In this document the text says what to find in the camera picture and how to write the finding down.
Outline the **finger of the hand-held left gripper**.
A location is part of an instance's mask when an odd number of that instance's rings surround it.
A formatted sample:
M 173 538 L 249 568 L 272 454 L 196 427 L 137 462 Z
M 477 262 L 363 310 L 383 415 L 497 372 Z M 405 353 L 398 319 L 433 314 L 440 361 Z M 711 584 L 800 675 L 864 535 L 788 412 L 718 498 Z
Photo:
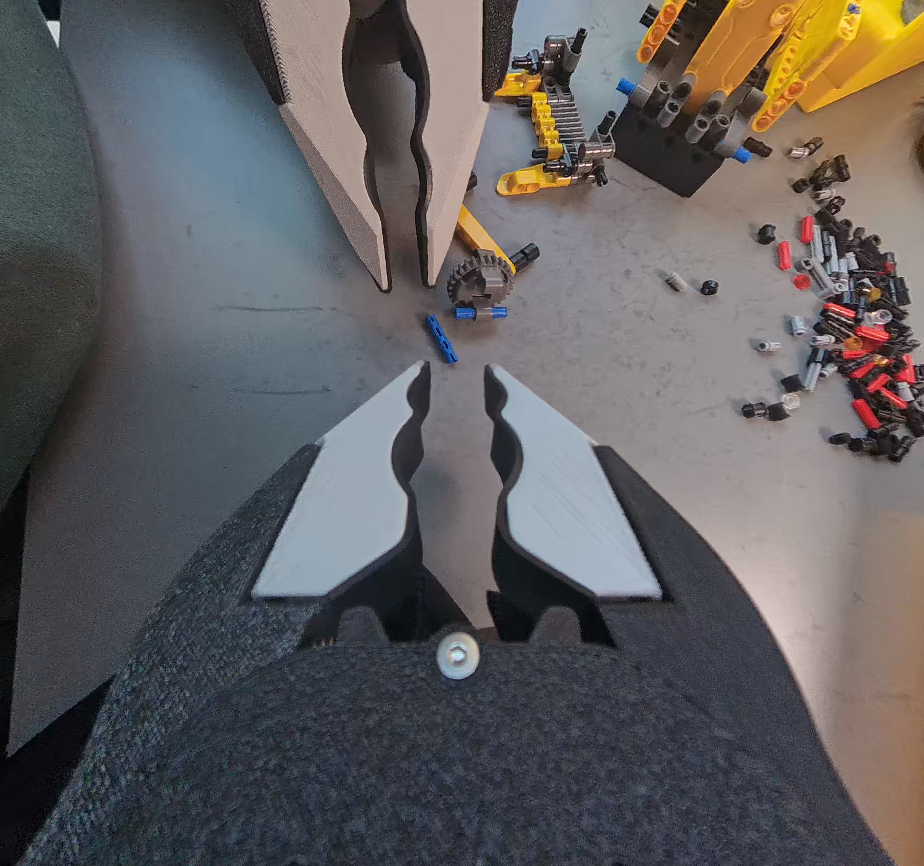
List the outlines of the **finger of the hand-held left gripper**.
M 283 101 L 280 115 L 353 250 L 381 292 L 391 273 L 368 141 L 347 92 L 350 0 L 258 0 Z
M 422 281 L 435 287 L 464 201 L 488 104 L 482 92 L 483 0 L 398 0 L 416 63 L 411 151 Z

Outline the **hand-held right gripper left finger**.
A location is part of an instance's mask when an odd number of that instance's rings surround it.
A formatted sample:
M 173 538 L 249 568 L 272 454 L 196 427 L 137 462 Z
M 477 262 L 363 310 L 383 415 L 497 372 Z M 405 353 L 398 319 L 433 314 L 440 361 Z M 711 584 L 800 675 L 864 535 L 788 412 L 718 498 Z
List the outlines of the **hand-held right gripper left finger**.
M 431 365 L 419 361 L 316 441 L 250 596 L 329 601 L 409 589 L 422 568 L 411 481 L 421 466 Z

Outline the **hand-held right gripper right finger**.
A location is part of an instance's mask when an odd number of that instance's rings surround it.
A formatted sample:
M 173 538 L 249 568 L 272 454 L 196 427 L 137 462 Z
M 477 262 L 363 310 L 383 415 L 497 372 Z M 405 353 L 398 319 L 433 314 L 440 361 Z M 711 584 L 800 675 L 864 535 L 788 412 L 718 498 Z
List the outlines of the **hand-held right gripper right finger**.
M 662 600 L 596 442 L 498 364 L 484 369 L 484 401 L 502 541 L 596 601 Z

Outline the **yellow lego beam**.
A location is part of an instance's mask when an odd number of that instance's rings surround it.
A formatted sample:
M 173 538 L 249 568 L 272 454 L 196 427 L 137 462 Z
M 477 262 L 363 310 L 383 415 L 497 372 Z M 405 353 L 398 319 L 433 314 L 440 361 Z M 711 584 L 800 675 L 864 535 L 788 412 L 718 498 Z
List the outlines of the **yellow lego beam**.
M 458 236 L 471 251 L 492 253 L 499 260 L 505 261 L 512 273 L 515 274 L 515 264 L 465 205 L 460 207 L 458 213 L 456 220 L 456 236 Z

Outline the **grey lego gear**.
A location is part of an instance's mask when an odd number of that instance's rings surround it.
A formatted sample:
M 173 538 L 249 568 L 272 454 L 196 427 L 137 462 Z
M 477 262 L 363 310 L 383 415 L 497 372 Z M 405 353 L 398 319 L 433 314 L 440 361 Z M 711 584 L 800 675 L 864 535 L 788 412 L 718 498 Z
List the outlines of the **grey lego gear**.
M 450 273 L 446 286 L 449 302 L 456 307 L 503 306 L 513 289 L 514 276 L 505 256 L 476 250 Z

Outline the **yellow grey lego claw assembly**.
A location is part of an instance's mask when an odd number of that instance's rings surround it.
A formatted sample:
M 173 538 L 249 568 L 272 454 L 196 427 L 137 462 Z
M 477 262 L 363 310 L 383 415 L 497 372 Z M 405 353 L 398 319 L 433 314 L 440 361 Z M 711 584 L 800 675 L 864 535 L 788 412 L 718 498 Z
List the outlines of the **yellow grey lego claw assembly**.
M 616 114 L 587 130 L 571 88 L 588 36 L 581 27 L 571 37 L 548 36 L 542 48 L 511 59 L 495 97 L 513 100 L 526 112 L 537 138 L 533 165 L 505 173 L 496 184 L 502 197 L 533 194 L 583 183 L 607 185 L 606 164 L 616 156 Z

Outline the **large yellow black lego model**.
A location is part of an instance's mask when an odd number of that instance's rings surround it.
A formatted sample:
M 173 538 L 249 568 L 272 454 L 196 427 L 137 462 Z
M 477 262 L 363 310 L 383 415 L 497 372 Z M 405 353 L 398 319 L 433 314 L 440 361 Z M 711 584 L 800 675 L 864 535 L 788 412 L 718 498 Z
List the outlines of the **large yellow black lego model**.
M 616 157 L 674 194 L 692 196 L 780 120 L 856 36 L 864 0 L 664 0 L 650 5 L 621 81 L 627 104 Z

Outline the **pile of small lego pieces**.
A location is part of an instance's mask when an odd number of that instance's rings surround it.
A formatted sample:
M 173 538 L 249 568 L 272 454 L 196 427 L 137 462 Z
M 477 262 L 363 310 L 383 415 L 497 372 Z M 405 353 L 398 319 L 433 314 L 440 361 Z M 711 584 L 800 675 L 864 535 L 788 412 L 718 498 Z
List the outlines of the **pile of small lego pieces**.
M 818 303 L 812 323 L 786 319 L 787 335 L 805 341 L 808 352 L 799 372 L 779 380 L 774 402 L 792 416 L 824 378 L 839 376 L 862 431 L 832 433 L 829 445 L 899 465 L 923 438 L 922 344 L 908 321 L 911 296 L 895 254 L 884 250 L 880 234 L 842 215 L 846 199 L 838 190 L 850 178 L 847 156 L 836 154 L 791 181 L 793 192 L 814 204 L 795 243 L 775 225 L 757 229 L 756 242 L 774 249 L 777 269 Z

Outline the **yellow bin with large parts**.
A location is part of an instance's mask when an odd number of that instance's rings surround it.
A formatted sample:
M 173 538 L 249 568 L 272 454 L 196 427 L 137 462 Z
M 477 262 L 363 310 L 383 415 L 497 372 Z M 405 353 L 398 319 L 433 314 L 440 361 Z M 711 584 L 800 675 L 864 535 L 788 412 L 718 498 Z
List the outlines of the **yellow bin with large parts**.
M 798 106 L 805 112 L 821 109 L 922 59 L 923 0 L 864 0 L 856 36 L 808 84 Z

